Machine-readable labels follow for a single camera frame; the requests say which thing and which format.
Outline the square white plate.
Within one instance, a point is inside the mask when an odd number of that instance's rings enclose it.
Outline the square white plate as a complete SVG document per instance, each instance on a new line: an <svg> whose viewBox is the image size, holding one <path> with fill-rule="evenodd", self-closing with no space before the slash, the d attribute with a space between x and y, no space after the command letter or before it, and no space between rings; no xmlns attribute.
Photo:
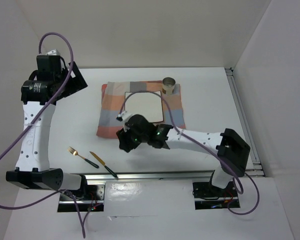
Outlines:
<svg viewBox="0 0 300 240"><path fill-rule="evenodd" d="M161 91L155 91L155 93L158 96L150 92L126 92L124 109L134 115L142 115L150 123L163 122L164 111Z"/></svg>

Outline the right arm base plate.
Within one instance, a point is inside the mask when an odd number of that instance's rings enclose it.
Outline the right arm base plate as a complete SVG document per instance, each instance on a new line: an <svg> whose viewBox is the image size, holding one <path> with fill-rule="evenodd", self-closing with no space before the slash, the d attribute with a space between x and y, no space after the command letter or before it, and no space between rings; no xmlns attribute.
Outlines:
<svg viewBox="0 0 300 240"><path fill-rule="evenodd" d="M229 182L225 189L214 187L209 182L193 182L192 187L196 210L226 209L228 204L230 208L241 207L232 182Z"/></svg>

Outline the checkered orange blue cloth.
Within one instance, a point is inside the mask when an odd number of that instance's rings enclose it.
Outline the checkered orange blue cloth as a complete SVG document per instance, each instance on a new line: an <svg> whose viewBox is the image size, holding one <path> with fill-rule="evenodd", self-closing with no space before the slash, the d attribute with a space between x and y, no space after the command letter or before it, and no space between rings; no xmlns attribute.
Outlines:
<svg viewBox="0 0 300 240"><path fill-rule="evenodd" d="M171 125L175 123L178 128L185 129L183 116L181 86L175 85L172 95L165 95L162 90L162 81L126 81L108 82L101 88L101 110L96 135L100 138L116 139L116 132L123 128L117 120L120 110L125 111L125 93L152 93L159 96L156 91L161 91L163 106L163 122L153 123Z"/></svg>

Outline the aluminium rail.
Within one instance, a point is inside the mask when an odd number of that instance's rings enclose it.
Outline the aluminium rail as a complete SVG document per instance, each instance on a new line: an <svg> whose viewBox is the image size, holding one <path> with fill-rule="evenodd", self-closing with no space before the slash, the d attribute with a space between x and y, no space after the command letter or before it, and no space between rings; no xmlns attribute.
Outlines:
<svg viewBox="0 0 300 240"><path fill-rule="evenodd" d="M232 68L225 68L225 74L228 79L229 87L231 89L231 93L234 99L234 103L238 112L238 116L240 119L240 123L243 129L243 134L245 137L245 141L249 144L250 146L250 166L253 167L254 171L262 171L263 172L263 167L262 163L260 162L259 154L252 136L252 132L250 130L250 126L248 123L248 119L244 110L244 106L239 94L239 90L235 81L234 77L234 70Z"/></svg>
<svg viewBox="0 0 300 240"><path fill-rule="evenodd" d="M210 179L213 171L167 171L167 172L122 172L117 173L120 181L150 181L150 180L179 180L179 179ZM112 181L116 178L110 173L89 173L86 179L92 181Z"/></svg>

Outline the metal cup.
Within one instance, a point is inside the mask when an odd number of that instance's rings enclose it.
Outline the metal cup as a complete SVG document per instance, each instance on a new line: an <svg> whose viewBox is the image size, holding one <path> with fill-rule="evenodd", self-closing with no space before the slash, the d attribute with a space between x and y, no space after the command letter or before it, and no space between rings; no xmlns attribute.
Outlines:
<svg viewBox="0 0 300 240"><path fill-rule="evenodd" d="M172 95L175 89L176 81L172 77L165 77L162 80L162 92L169 96Z"/></svg>

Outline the aluminium rail right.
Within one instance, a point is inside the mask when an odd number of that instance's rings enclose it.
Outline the aluminium rail right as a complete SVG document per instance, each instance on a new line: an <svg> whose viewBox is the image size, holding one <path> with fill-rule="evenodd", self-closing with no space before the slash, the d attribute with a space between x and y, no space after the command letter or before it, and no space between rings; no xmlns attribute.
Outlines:
<svg viewBox="0 0 300 240"><path fill-rule="evenodd" d="M235 81L234 77L234 70L232 68L225 68L225 74L228 79L229 87L231 89L231 93L234 99L234 103L238 112L238 116L240 119L240 123L243 129L243 134L245 137L245 141L249 144L250 146L250 166L253 167L254 171L262 171L263 172L263 167L262 163L260 162L259 154L252 136L252 132L250 130L250 126L248 123L248 119L244 110L244 106L239 94L239 90Z"/></svg>

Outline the gold knife green handle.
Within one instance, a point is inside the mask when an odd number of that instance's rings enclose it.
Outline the gold knife green handle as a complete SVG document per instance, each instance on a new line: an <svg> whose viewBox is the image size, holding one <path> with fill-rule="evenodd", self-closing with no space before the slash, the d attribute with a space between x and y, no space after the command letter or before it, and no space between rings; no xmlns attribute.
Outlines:
<svg viewBox="0 0 300 240"><path fill-rule="evenodd" d="M118 179L118 175L113 171L111 170L107 165L106 163L97 155L95 154L94 152L90 151L90 154L96 159L98 160L98 162L103 165L103 167L115 178L115 179Z"/></svg>

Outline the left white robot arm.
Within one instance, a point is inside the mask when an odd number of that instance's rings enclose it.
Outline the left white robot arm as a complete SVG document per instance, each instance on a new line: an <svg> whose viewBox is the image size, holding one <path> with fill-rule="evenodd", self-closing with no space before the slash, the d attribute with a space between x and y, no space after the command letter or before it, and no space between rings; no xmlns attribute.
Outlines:
<svg viewBox="0 0 300 240"><path fill-rule="evenodd" d="M22 145L15 169L6 172L6 181L22 189L70 190L78 200L87 197L89 187L80 174L64 173L60 168L51 168L48 156L50 128L58 100L66 98L88 85L77 65L67 69L65 60L54 49L36 57L37 70L21 87L24 112L24 128L29 131L22 138ZM32 121L50 98L65 83L64 89L43 113Z"/></svg>

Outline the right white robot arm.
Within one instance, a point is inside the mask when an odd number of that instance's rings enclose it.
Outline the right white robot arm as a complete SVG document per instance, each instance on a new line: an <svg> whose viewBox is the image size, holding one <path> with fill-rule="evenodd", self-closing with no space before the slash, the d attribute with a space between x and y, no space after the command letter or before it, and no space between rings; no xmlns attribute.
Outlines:
<svg viewBox="0 0 300 240"><path fill-rule="evenodd" d="M155 149L180 149L209 154L220 165L213 171L208 190L213 196L220 196L234 179L246 173L250 146L233 129L209 133L185 130L169 124L154 125L140 114L126 111L116 120L123 127L116 132L119 148L127 153L140 144L148 144Z"/></svg>

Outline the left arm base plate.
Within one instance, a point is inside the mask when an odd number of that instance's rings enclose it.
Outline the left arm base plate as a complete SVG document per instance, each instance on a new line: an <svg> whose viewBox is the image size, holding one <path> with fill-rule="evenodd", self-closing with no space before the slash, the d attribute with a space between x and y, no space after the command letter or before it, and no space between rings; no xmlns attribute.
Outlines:
<svg viewBox="0 0 300 240"><path fill-rule="evenodd" d="M85 190L74 190L72 195L75 197L78 209L82 213L103 212L105 199L106 184L98 182L97 184L89 184ZM69 194L61 193L59 196L57 212L58 213L74 213L76 212L74 200Z"/></svg>

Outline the aluminium rail front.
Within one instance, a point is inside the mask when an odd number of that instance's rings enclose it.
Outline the aluminium rail front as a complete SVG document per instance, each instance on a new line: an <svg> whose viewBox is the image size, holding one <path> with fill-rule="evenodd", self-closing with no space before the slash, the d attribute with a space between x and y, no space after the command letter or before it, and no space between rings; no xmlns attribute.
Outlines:
<svg viewBox="0 0 300 240"><path fill-rule="evenodd" d="M179 179L210 179L213 171L167 171L167 172L122 172L117 173L120 181L150 181L150 180L179 180ZM112 181L116 178L110 173L89 173L86 179L92 181Z"/></svg>

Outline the gold fork green handle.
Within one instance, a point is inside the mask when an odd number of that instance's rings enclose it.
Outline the gold fork green handle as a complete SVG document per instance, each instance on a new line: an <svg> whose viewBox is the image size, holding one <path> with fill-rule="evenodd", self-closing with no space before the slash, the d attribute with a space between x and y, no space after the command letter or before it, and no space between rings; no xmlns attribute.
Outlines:
<svg viewBox="0 0 300 240"><path fill-rule="evenodd" d="M88 163L89 165L93 166L94 168L98 169L99 165L92 162L91 160L85 158L84 156L80 155L79 152L77 150L75 150L74 148L72 148L71 146L67 149L68 152L70 152L73 156L78 156L81 159L83 159L86 163Z"/></svg>

